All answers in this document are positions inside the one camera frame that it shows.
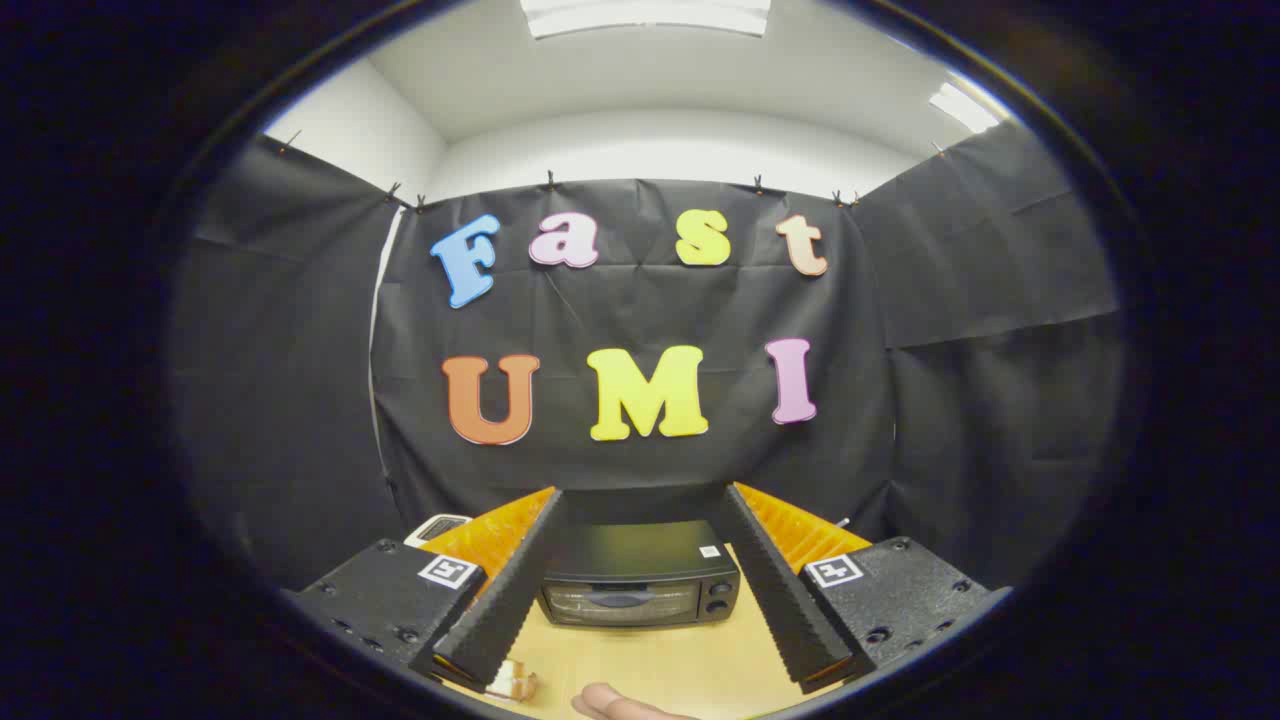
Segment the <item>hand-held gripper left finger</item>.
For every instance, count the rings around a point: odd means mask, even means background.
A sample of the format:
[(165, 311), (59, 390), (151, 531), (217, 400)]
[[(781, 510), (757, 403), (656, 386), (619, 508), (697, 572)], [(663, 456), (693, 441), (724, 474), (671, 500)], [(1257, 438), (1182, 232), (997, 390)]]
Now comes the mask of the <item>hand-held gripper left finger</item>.
[(567, 507), (548, 487), (420, 547), (379, 539), (291, 600), (381, 664), (480, 692), (524, 626)]

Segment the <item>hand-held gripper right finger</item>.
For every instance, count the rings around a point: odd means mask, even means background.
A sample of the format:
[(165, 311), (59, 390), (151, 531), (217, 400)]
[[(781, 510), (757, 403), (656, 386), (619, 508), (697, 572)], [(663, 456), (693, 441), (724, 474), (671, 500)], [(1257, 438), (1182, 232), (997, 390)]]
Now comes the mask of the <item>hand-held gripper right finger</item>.
[(906, 536), (873, 543), (742, 483), (724, 489), (713, 524), (804, 693), (896, 671), (1010, 593)]

